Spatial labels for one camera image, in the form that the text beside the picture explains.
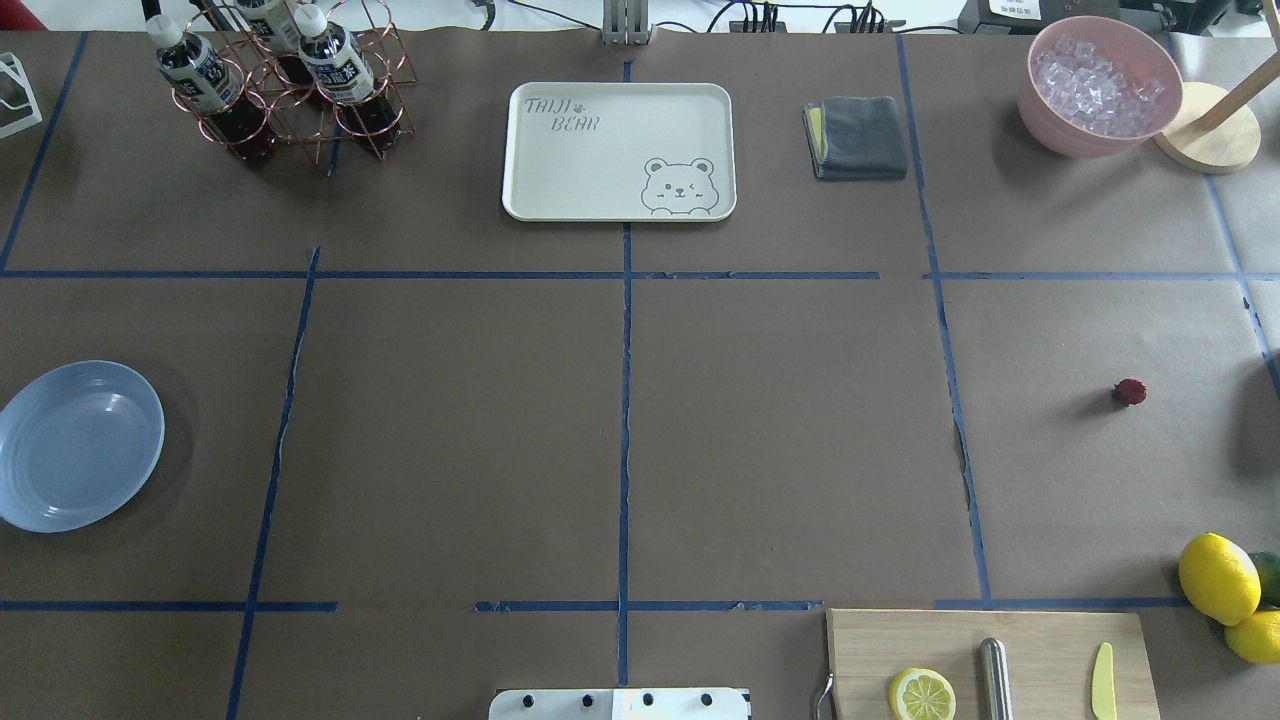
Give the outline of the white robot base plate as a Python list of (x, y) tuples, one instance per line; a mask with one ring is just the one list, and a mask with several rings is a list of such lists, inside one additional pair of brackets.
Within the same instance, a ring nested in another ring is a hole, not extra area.
[(731, 687), (508, 689), (489, 719), (751, 719), (749, 691)]

